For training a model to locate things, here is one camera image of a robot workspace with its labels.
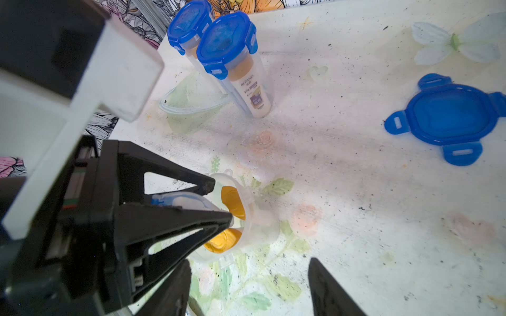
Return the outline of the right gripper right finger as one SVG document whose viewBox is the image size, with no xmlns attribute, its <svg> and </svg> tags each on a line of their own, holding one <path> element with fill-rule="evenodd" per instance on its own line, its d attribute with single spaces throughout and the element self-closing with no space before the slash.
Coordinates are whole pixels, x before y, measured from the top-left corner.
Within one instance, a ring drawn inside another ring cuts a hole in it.
<svg viewBox="0 0 506 316">
<path fill-rule="evenodd" d="M 366 316 L 317 258 L 311 258 L 308 282 L 314 315 Z"/>
</svg>

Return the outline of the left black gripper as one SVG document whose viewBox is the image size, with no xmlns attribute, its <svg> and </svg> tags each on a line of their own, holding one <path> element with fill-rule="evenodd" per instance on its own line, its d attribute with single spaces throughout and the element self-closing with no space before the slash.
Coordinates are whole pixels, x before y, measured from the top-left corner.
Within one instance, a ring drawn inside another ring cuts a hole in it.
<svg viewBox="0 0 506 316">
<path fill-rule="evenodd" d="M 93 114 L 137 119 L 163 67 L 150 44 L 94 1 L 1 2 L 1 156 L 26 168 L 1 180 L 2 315 L 103 313 L 102 243 L 75 251 L 75 231 L 59 215 L 75 211 L 90 175 L 80 162 L 97 161 L 96 141 L 84 135 Z M 120 141 L 117 166 L 128 204 L 114 218 L 115 276 L 121 301 L 136 302 L 233 216 L 149 205 L 148 172 L 200 196 L 216 180 L 139 145 Z"/>
</svg>

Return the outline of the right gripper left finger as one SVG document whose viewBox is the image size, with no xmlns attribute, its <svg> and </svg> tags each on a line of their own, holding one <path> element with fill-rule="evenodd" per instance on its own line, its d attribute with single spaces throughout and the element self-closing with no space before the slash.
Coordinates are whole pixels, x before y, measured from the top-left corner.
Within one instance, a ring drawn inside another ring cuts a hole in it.
<svg viewBox="0 0 506 316">
<path fill-rule="evenodd" d="M 183 260 L 163 281 L 151 298 L 138 311 L 137 316 L 180 316 L 187 310 L 191 287 L 191 266 Z"/>
</svg>

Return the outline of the blue lid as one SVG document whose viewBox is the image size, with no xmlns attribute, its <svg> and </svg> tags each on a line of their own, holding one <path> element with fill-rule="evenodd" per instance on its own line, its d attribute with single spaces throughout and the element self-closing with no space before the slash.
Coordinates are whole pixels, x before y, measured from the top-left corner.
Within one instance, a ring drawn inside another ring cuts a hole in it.
<svg viewBox="0 0 506 316">
<path fill-rule="evenodd" d="M 205 31 L 196 51 L 205 71 L 223 80 L 228 75 L 227 65 L 244 51 L 253 55 L 258 51 L 256 27 L 243 12 L 218 18 Z"/>
<path fill-rule="evenodd" d="M 175 16 L 167 28 L 167 39 L 180 55 L 197 47 L 203 34 L 215 19 L 214 10 L 207 1 L 191 1 Z"/>
<path fill-rule="evenodd" d="M 414 96 L 403 111 L 384 122 L 393 135 L 411 133 L 419 140 L 442 147 L 446 162 L 469 166 L 481 156 L 480 140 L 505 117 L 505 94 L 485 93 L 477 88 L 454 84 L 449 76 L 423 76 Z"/>
</svg>

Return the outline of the blue toothbrush case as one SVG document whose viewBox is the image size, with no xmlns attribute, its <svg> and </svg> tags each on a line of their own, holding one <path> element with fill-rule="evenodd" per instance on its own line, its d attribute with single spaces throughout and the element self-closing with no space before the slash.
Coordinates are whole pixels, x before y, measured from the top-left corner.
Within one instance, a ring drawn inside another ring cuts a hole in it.
<svg viewBox="0 0 506 316">
<path fill-rule="evenodd" d="M 152 196 L 152 205 L 180 207 L 198 211 L 221 211 L 205 197 L 192 192 L 171 192 Z"/>
</svg>

